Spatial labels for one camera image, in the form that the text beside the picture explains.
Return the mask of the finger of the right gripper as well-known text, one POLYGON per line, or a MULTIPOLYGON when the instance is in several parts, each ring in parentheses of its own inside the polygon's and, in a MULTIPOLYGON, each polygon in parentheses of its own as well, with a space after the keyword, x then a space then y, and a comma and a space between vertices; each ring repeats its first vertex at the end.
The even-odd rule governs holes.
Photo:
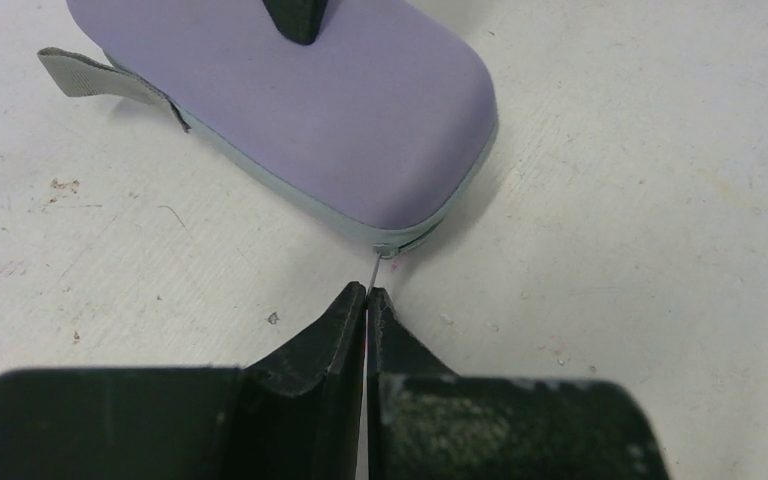
POLYGON ((298 45, 311 45, 317 39, 328 0, 263 0, 278 32, 298 45))

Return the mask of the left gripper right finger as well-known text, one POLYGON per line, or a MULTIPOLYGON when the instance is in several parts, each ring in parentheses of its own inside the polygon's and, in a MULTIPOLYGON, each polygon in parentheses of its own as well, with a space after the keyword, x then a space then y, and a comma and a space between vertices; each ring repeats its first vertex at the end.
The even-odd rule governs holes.
POLYGON ((368 297, 368 470, 373 479, 665 479, 650 423, 599 379, 470 377, 368 297))

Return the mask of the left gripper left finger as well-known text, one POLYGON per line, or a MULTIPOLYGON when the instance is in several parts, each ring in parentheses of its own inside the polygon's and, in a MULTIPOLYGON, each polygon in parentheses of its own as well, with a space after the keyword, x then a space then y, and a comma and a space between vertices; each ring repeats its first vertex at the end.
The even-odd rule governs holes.
POLYGON ((245 367, 0 375, 0 479, 350 479, 365 288, 245 367))

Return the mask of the purple zippered umbrella case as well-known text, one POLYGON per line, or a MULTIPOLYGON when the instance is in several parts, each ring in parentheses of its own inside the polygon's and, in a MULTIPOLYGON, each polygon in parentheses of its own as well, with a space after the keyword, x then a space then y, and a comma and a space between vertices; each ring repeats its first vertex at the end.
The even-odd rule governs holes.
POLYGON ((283 37, 262 1, 67 8, 105 61, 39 50, 65 95, 163 111, 381 259, 437 228, 495 141, 485 63, 404 1, 328 1, 311 45, 283 37))

